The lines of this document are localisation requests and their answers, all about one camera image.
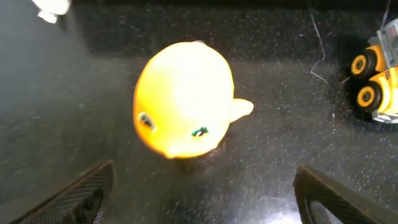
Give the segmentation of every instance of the yellow bath toy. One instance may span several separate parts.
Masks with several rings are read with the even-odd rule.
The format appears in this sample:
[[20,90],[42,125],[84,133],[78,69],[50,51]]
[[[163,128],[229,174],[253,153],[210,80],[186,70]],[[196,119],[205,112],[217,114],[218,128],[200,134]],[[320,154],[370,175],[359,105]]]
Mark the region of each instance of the yellow bath toy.
[[139,137],[166,158],[200,156],[217,147],[229,123],[253,104],[234,99],[228,63],[202,42],[182,42],[149,60],[134,92]]

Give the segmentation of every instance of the toy eye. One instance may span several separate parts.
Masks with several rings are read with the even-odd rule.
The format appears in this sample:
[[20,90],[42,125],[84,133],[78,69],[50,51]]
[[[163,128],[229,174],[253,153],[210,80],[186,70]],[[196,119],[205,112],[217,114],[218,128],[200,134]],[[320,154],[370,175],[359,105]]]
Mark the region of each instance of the toy eye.
[[149,118],[149,116],[145,113],[142,113],[139,117],[140,121],[148,126],[149,128],[154,129],[155,128],[155,124],[152,122],[152,120]]
[[208,133],[209,130],[207,130],[206,127],[201,127],[200,129],[197,129],[196,131],[192,132],[193,137],[200,137],[206,133]]

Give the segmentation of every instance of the toy construction vehicle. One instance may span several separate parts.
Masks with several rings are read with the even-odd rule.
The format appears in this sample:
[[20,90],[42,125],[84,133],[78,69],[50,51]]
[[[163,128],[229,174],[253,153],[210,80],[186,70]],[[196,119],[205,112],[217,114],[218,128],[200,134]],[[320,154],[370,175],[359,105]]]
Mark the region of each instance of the toy construction vehicle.
[[373,120],[398,124],[398,19],[377,31],[351,64],[352,78],[367,82],[359,91],[358,108]]

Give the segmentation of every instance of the toy flipper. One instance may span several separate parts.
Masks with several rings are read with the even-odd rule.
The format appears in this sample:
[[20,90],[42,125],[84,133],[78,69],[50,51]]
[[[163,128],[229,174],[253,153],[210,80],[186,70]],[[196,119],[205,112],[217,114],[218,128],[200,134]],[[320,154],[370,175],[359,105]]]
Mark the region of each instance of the toy flipper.
[[245,115],[249,115],[253,111],[253,108],[254,105],[250,101],[244,99],[234,99],[232,101],[229,122],[234,122]]

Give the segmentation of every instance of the yellow wheel hub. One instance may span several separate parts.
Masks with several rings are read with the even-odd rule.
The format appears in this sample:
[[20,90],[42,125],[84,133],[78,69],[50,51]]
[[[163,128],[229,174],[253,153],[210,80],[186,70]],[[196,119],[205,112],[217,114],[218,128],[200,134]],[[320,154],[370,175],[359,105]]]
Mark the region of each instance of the yellow wheel hub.
[[358,55],[356,58],[353,60],[353,63],[351,64],[351,72],[354,75],[358,75],[363,70],[365,69],[366,66],[366,58],[364,55]]
[[369,106],[375,99],[375,92],[372,87],[366,86],[358,93],[356,101],[362,107]]

